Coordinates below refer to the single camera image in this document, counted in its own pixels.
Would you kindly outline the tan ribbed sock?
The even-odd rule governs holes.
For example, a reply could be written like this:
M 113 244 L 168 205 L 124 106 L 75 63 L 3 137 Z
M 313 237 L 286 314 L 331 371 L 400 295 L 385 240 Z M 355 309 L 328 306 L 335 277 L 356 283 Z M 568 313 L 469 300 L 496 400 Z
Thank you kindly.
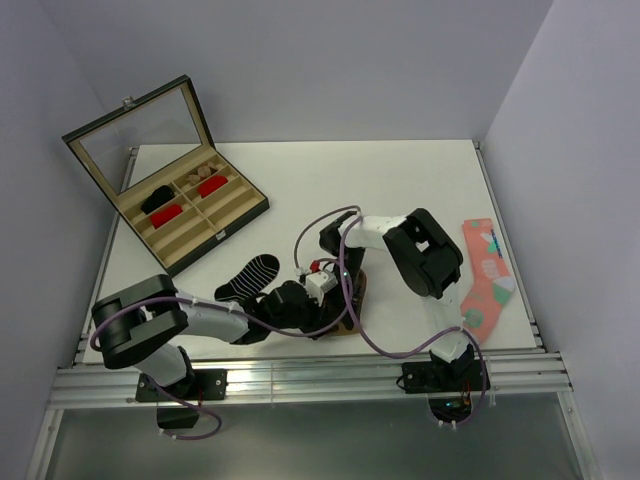
M 367 290 L 367 276 L 363 270 L 360 270 L 355 277 L 355 283 L 353 284 L 353 292 L 351 298 L 351 306 L 356 314 L 358 320 L 361 319 L 361 311 L 363 308 L 366 290 Z M 345 309 L 345 314 L 337 324 L 337 329 L 333 332 L 337 336 L 347 336 L 356 334 L 356 328 L 354 326 L 353 319 L 350 313 Z

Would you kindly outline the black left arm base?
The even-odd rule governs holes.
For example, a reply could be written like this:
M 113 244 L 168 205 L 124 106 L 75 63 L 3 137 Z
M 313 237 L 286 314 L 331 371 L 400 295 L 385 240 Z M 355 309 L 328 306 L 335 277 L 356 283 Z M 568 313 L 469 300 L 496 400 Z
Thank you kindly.
M 203 440 L 222 428 L 221 417 L 204 403 L 223 400 L 226 387 L 226 369 L 197 369 L 166 387 L 159 387 L 148 375 L 141 374 L 134 399 L 137 403 L 156 405 L 156 424 L 162 434 L 176 440 Z M 207 433 L 190 433 L 198 421 L 205 418 L 213 421 L 213 429 Z

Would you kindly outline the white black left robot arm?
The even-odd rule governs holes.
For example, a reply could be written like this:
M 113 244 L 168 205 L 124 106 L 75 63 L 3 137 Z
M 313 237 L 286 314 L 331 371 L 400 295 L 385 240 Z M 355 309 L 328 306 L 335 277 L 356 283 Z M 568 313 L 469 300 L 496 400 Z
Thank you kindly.
M 312 298 L 296 281 L 269 293 L 251 288 L 233 294 L 224 288 L 209 302 L 160 274 L 97 301 L 91 314 L 95 331 L 90 346 L 101 353 L 106 368 L 134 367 L 148 387 L 183 399 L 193 391 L 196 374 L 186 350 L 171 343 L 174 337 L 208 337 L 241 346 L 272 333 L 316 339 L 339 328 L 346 307 Z

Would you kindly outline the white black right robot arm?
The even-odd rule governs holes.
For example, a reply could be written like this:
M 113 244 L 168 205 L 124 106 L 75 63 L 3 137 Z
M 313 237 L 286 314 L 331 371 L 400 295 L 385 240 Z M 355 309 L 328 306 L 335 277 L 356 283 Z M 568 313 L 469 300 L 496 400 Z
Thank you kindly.
M 362 216 L 348 211 L 324 227 L 319 245 L 343 259 L 342 275 L 354 278 L 365 251 L 390 254 L 407 287 L 425 306 L 436 340 L 429 345 L 435 383 L 452 390 L 462 383 L 473 361 L 471 341 L 462 332 L 458 281 L 463 255 L 437 220 L 417 208 L 405 216 Z

